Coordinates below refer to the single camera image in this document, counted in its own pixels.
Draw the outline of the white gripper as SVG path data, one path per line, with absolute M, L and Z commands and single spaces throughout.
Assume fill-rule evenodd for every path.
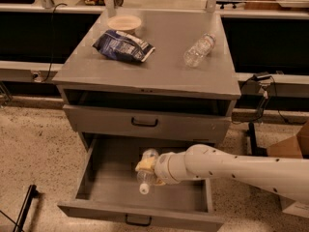
M 169 161 L 173 156 L 174 153 L 166 153 L 160 155 L 157 159 L 155 157 L 142 159 L 137 163 L 135 171 L 154 172 L 154 174 L 156 175 L 156 179 L 154 182 L 155 186 L 178 184 L 179 181 L 176 180 L 170 172 Z

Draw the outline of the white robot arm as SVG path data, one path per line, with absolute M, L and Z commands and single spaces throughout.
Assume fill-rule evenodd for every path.
M 227 178 L 294 201 L 309 203 L 309 160 L 232 155 L 209 145 L 195 144 L 180 153 L 144 152 L 137 172 L 154 176 L 152 184 Z

